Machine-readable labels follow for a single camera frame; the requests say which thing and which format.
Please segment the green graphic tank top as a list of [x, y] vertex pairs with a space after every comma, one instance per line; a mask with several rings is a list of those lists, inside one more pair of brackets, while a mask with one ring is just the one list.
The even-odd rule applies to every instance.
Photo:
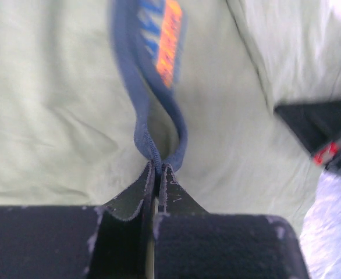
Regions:
[[[300, 231], [320, 169], [272, 113], [341, 96], [333, 1], [180, 1], [176, 177], [207, 210]], [[99, 204], [146, 161], [108, 35], [112, 1], [0, 1], [0, 205]]]

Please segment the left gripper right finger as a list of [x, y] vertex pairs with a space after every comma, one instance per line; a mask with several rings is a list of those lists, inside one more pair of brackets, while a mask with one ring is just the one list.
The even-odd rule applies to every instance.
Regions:
[[162, 165], [159, 183], [158, 211], [172, 214], [208, 214], [198, 202], [178, 183], [169, 163]]

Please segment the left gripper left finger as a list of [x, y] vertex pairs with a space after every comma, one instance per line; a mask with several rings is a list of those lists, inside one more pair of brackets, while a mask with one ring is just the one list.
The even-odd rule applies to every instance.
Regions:
[[149, 161], [137, 179], [104, 204], [106, 210], [119, 221], [137, 217], [151, 217], [154, 200], [155, 166]]

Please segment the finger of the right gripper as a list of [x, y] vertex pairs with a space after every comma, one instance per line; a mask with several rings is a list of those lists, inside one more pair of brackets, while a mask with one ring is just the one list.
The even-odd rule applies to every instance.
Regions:
[[341, 176], [341, 99], [274, 108], [314, 163]]

